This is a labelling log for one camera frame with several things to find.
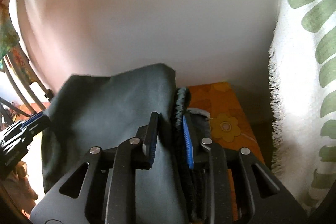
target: metal pin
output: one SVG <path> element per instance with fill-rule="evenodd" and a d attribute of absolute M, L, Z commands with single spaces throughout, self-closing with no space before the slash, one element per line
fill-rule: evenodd
<path fill-rule="evenodd" d="M 203 138 L 202 139 L 202 144 L 208 145 L 211 144 L 212 140 L 210 138 Z"/>
<path fill-rule="evenodd" d="M 140 142 L 139 138 L 132 138 L 129 140 L 129 143 L 133 145 L 138 144 L 139 142 Z"/>
<path fill-rule="evenodd" d="M 91 154 L 98 154 L 100 152 L 100 148 L 98 146 L 94 146 L 90 149 Z"/>
<path fill-rule="evenodd" d="M 240 152 L 243 154 L 243 155 L 248 155 L 251 153 L 251 150 L 248 149 L 247 147 L 243 147 Z"/>

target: wall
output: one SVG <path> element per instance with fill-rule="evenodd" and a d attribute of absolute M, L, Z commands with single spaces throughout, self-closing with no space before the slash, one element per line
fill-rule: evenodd
<path fill-rule="evenodd" d="M 229 81 L 251 120 L 270 114 L 278 0 L 16 0 L 32 62 L 55 91 L 72 73 L 163 62 L 178 85 Z"/>

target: gray fabric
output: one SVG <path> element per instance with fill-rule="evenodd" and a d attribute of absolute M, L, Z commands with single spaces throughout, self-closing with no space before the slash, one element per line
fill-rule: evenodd
<path fill-rule="evenodd" d="M 51 127 L 42 138 L 45 191 L 92 146 L 118 146 L 156 111 L 162 120 L 154 165 L 136 171 L 137 223 L 187 223 L 171 147 L 174 93 L 175 72 L 162 64 L 113 77 L 71 76 L 47 111 Z"/>

